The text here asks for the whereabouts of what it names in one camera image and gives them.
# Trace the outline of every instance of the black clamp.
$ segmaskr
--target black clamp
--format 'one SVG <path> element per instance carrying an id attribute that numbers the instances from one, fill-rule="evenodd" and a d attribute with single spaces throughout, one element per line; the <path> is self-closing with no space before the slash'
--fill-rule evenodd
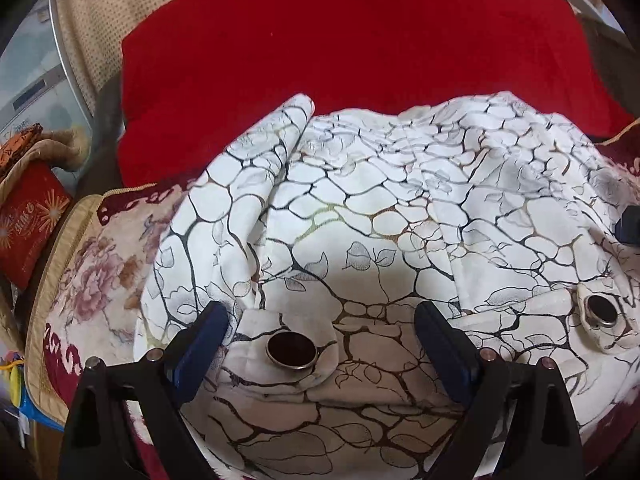
<path id="1" fill-rule="evenodd" d="M 224 305 L 212 301 L 169 346 L 136 363 L 86 361 L 69 410 L 59 480 L 146 480 L 124 402 L 140 404 L 146 427 L 171 480 L 215 480 L 178 410 L 195 396 L 228 327 Z"/>
<path id="2" fill-rule="evenodd" d="M 426 479 L 474 478 L 508 400 L 516 407 L 492 479 L 584 478 L 574 409 L 552 358 L 529 365 L 506 362 L 491 348 L 478 350 L 431 301 L 418 305 L 414 322 L 447 393 L 466 407 Z"/>

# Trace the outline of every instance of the red pillow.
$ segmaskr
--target red pillow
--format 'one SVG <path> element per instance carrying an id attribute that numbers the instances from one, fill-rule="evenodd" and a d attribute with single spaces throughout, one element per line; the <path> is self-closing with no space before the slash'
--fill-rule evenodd
<path id="1" fill-rule="evenodd" d="M 42 248 L 70 202 L 42 161 L 29 164 L 0 208 L 0 272 L 24 290 Z"/>
<path id="2" fill-rule="evenodd" d="M 297 92 L 319 114 L 510 90 L 591 136 L 633 120 L 564 0 L 174 0 L 122 51 L 126 186 L 203 168 Z"/>

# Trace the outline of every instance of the white patterned fabric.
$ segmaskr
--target white patterned fabric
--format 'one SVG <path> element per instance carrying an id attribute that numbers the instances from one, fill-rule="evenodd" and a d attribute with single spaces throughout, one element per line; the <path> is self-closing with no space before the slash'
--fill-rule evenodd
<path id="1" fill-rule="evenodd" d="M 206 456 L 257 478 L 419 478 L 461 415 L 415 336 L 423 300 L 505 359 L 555 359 L 588 434 L 640 380 L 638 347 L 599 349 L 576 304 L 580 284 L 607 280 L 635 319 L 640 253 L 612 228 L 636 178 L 508 92 L 399 116 L 313 111 L 293 97 L 210 163 L 146 282 L 136 358 L 209 301 L 228 308 L 182 410 Z M 287 328 L 318 347 L 311 372 L 265 360 Z"/>

